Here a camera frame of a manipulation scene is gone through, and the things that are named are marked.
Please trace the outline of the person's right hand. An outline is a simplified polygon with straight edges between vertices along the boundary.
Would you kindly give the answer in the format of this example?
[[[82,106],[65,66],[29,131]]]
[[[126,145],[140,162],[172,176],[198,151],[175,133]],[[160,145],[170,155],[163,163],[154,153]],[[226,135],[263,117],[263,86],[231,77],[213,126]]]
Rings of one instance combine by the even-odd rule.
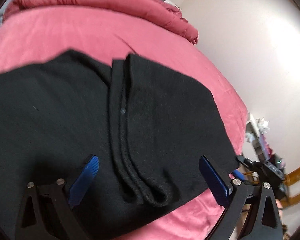
[[[280,202],[280,200],[276,199],[276,205],[277,205],[277,208],[278,210],[283,210],[283,206],[282,206],[282,203]]]

